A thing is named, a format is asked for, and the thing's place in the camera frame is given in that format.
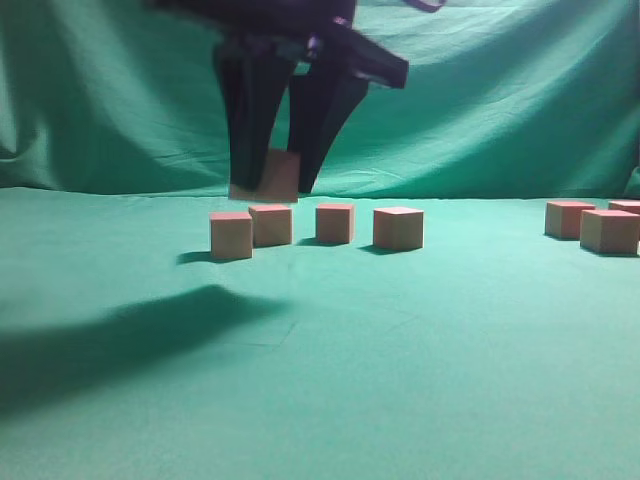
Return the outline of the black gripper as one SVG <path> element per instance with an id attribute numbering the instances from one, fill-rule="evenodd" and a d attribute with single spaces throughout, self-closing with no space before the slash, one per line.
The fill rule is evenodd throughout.
<path id="1" fill-rule="evenodd" d="M 393 89 L 406 85 L 408 61 L 355 30 L 332 1 L 148 1 L 146 5 L 225 37 L 282 44 L 283 54 L 290 57 L 273 45 L 241 42 L 223 42 L 213 50 L 226 113 L 230 183 L 243 189 L 257 189 L 260 183 L 288 85 L 287 150 L 299 157 L 301 194 L 312 191 L 338 133 L 368 93 L 368 81 Z M 292 77 L 294 60 L 334 64 L 356 77 L 333 69 L 311 69 Z"/>

